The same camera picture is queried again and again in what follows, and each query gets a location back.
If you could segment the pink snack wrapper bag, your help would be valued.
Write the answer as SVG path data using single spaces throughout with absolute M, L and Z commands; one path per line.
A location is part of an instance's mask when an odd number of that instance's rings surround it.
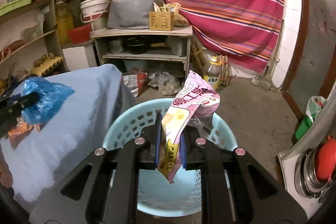
M 180 142 L 183 130 L 193 117 L 208 117 L 219 106 L 218 92 L 200 75 L 189 71 L 186 82 L 175 96 L 162 118 L 162 141 L 158 170 L 168 180 L 174 182 L 174 176 L 182 166 Z

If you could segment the blue plastic bag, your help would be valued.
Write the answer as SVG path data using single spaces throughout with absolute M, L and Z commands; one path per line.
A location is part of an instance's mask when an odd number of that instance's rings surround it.
M 52 83 L 43 77 L 30 77 L 24 81 L 20 95 L 33 93 L 39 96 L 37 102 L 21 111 L 23 120 L 29 125 L 48 123 L 75 91 L 70 86 Z

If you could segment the large yellow oil jug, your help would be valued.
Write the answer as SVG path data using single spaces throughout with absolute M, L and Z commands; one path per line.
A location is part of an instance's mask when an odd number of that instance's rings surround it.
M 74 20 L 72 13 L 68 10 L 66 0 L 55 1 L 55 19 L 58 41 L 61 46 L 64 46 L 70 42 L 68 32 L 74 29 Z

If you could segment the wooden wall shelf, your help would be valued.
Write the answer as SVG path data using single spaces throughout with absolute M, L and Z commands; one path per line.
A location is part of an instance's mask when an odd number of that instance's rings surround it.
M 1 6 L 15 0 L 1 0 Z M 54 0 L 32 0 L 1 16 L 1 78 L 30 71 L 44 54 L 63 56 L 56 33 Z

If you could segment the white cabinet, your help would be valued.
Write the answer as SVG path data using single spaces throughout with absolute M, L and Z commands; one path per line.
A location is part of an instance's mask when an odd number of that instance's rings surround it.
M 77 71 L 98 65 L 95 42 L 93 40 L 81 44 L 68 44 L 62 50 L 69 71 Z

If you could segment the wooden door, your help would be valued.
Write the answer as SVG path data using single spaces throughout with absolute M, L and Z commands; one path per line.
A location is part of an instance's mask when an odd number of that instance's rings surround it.
M 308 99 L 335 83 L 335 0 L 302 0 L 298 36 L 281 93 L 301 120 Z

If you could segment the clear plastic bag on floor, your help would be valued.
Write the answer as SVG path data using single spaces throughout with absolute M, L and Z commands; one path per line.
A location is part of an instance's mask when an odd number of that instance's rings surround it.
M 182 89 L 181 83 L 168 72 L 152 73 L 148 79 L 148 85 L 152 88 L 158 88 L 163 96 L 172 96 Z

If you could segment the orange snack wrapper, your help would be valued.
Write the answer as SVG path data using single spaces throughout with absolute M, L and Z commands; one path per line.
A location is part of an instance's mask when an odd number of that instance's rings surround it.
M 29 125 L 23 120 L 22 117 L 18 118 L 16 126 L 8 132 L 8 138 L 10 140 L 11 148 L 15 150 L 20 142 L 24 138 L 29 136 L 30 132 L 32 132 L 33 129 L 37 130 L 37 132 L 40 132 L 42 129 L 42 125 Z

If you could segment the green plastic basin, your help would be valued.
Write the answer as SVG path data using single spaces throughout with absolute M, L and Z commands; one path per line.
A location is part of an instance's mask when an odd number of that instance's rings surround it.
M 32 2 L 32 0 L 15 0 L 12 2 L 9 2 L 0 8 L 0 16 L 3 16 L 7 14 L 8 12 L 11 12 L 13 10 L 16 10 L 20 7 L 29 5 Z

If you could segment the grey wooden shelf cabinet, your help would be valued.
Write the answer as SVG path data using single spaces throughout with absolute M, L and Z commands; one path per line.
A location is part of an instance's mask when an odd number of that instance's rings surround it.
M 190 67 L 190 47 L 193 29 L 176 27 L 172 31 L 121 30 L 104 28 L 90 33 L 95 42 L 99 64 L 111 63 L 122 72 L 131 69 L 126 61 L 145 61 L 158 67 L 163 63 L 175 64 L 186 78 Z

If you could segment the yellow egg tray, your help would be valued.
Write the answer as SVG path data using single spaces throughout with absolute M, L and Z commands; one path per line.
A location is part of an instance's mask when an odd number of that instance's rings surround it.
M 61 56 L 56 56 L 53 53 L 44 54 L 41 58 L 34 61 L 33 68 L 30 73 L 35 76 L 44 77 L 50 73 L 53 69 L 58 67 L 63 62 Z

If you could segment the steel bowls stack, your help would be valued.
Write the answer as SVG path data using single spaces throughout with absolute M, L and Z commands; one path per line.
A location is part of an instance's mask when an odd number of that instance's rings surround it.
M 328 187 L 328 179 L 319 180 L 315 167 L 315 149 L 307 149 L 302 153 L 295 164 L 294 186 L 302 197 L 318 198 L 324 194 Z

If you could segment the cooking oil bottle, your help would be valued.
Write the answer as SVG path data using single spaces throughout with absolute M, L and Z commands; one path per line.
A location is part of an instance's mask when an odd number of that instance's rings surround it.
M 213 89 L 217 89 L 220 84 L 221 64 L 216 56 L 212 56 L 210 62 L 203 68 L 203 79 Z

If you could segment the red round lid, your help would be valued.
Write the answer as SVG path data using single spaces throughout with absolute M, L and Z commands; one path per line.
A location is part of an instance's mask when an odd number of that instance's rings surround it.
M 315 174 L 318 181 L 330 181 L 335 169 L 335 139 L 327 137 L 327 141 L 315 156 Z

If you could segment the red plastic basin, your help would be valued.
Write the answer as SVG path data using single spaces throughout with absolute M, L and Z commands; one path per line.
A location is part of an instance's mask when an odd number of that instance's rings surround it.
M 74 28 L 67 32 L 68 37 L 70 38 L 71 43 L 81 44 L 89 41 L 91 39 L 90 32 L 92 27 L 90 24 L 85 24 L 81 27 Z

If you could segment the red white packet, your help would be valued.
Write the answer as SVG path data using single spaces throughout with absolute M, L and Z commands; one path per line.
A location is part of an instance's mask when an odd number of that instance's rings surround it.
M 147 73 L 131 70 L 122 76 L 124 85 L 130 90 L 134 97 L 142 94 L 147 86 Z

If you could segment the black wok pan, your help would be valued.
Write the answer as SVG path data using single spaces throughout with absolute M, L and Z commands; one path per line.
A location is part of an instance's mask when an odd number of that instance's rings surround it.
M 139 55 L 147 52 L 150 44 L 144 36 L 134 36 L 123 41 L 123 48 L 131 54 Z

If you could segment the yellow chopstick holder box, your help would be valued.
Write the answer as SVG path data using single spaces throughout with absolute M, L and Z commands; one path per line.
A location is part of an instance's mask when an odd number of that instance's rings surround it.
M 174 29 L 173 12 L 149 12 L 149 29 L 153 31 L 172 31 Z

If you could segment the light blue plastic basket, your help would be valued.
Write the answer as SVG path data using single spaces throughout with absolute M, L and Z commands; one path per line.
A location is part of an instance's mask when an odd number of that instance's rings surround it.
M 116 171 L 108 209 L 123 222 L 134 221 L 136 210 L 161 217 L 199 212 L 207 193 L 202 176 L 214 182 L 213 190 L 228 186 L 220 153 L 230 153 L 237 143 L 216 110 L 208 117 L 193 117 L 183 130 L 187 166 L 179 168 L 172 184 L 155 167 L 155 117 L 161 112 L 163 118 L 172 102 L 161 98 L 133 106 L 105 136 L 103 146 Z

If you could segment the light blue table cloth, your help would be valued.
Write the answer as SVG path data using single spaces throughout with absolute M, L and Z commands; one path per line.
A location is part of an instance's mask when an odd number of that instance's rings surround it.
M 1 140 L 13 176 L 1 189 L 1 223 L 102 223 L 114 148 L 103 147 L 115 119 L 135 100 L 112 64 L 48 78 L 73 93 L 41 131 L 16 148 Z

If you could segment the green bin with bag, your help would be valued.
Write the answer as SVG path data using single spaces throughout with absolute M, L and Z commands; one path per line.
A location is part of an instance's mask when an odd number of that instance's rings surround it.
M 306 106 L 306 112 L 303 116 L 299 127 L 296 129 L 294 133 L 294 137 L 296 141 L 299 141 L 305 135 L 307 130 L 312 126 L 324 106 L 326 105 L 327 100 L 322 96 L 312 96 Z

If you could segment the white plastic bucket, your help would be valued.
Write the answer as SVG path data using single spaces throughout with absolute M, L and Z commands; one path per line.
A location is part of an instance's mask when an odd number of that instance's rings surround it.
M 107 28 L 109 0 L 86 0 L 80 3 L 80 19 L 90 24 L 92 31 Z

